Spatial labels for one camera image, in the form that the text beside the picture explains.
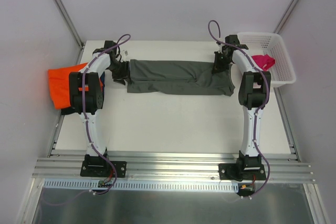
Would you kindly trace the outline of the grey t shirt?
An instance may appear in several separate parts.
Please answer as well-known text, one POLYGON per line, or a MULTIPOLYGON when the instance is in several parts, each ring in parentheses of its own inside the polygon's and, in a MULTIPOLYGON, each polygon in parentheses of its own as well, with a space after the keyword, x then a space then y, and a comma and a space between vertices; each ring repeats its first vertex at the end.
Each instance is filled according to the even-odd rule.
POLYGON ((128 93, 231 96, 235 86, 230 69, 213 72, 213 63, 200 61, 130 61, 128 93))

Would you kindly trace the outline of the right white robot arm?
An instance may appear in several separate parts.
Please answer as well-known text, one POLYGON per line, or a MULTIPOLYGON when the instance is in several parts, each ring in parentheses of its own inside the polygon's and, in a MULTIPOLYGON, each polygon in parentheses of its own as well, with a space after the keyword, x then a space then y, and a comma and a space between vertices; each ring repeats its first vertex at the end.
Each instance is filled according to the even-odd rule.
POLYGON ((257 66, 249 55, 248 47, 239 42, 238 36, 229 35, 224 41, 215 39, 219 49, 215 52, 213 72, 219 73, 235 64, 242 73, 238 102, 243 108, 243 142, 235 164, 226 174, 235 173, 247 179, 263 169, 260 151, 260 128, 264 108, 269 101, 271 74, 257 66))

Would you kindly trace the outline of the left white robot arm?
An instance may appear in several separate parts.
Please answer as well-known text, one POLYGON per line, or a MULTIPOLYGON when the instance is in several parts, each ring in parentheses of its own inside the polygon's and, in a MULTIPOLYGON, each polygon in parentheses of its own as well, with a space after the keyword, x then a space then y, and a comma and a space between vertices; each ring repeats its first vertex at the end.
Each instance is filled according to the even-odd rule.
POLYGON ((92 169, 99 176, 113 168, 100 131, 99 115, 104 103, 101 77, 108 70, 114 82, 125 85, 130 80, 129 62, 122 59, 120 49, 125 42, 105 41, 102 48, 94 50, 88 63, 69 74, 70 107, 79 115, 85 132, 87 150, 83 169, 92 169))

